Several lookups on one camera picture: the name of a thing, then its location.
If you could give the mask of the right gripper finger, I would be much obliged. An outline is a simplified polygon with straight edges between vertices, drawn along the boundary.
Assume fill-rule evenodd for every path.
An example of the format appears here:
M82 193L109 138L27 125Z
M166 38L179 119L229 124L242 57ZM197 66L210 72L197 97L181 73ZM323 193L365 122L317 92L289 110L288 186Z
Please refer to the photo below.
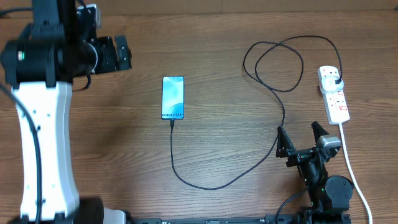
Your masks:
M289 157L295 151L295 146L282 126L277 128L276 157Z
M311 127L313 130L315 142L318 142L321 136L329 135L329 133L325 129L323 129L322 126L318 123L318 121L314 121L311 124Z

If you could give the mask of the blue Galaxy smartphone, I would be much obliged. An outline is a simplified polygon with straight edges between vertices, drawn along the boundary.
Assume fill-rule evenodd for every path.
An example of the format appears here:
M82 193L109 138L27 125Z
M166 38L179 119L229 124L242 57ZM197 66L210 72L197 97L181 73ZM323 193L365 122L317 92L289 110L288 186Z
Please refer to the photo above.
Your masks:
M182 76L162 79L162 119L184 118L184 85Z

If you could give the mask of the white power strip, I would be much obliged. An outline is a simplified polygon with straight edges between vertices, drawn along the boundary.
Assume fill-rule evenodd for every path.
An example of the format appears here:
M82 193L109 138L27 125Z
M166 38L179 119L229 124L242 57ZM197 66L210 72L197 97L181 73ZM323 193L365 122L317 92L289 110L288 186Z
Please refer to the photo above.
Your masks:
M319 87L320 81L324 77L340 78L336 67L325 65L317 70ZM329 94L323 94L326 116L329 124L342 124L350 119L348 107L343 89Z

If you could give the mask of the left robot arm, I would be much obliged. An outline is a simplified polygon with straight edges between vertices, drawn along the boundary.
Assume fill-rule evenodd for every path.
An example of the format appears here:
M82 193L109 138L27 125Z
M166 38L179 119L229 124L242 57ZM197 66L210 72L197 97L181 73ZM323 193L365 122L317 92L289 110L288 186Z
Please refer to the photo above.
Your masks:
M14 223L131 223L128 212L106 208L98 197L80 197L69 131L74 79L129 70L127 40L97 36L96 4L33 1L31 10L33 22L1 52L1 90L16 104L24 169Z

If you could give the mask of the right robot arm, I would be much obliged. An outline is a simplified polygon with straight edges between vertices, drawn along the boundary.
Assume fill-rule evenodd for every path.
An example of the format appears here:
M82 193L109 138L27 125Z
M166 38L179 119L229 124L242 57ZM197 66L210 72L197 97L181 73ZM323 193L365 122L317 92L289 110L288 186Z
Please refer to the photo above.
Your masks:
M296 167L305 188L290 196L278 208L274 223L350 223L345 212L353 196L354 184L341 175L328 175L325 164L340 151L342 142L314 121L311 124L315 144L297 150L282 126L277 128L278 158L286 158L287 167ZM302 207L293 215L282 215L283 208L292 200L308 193L311 206Z

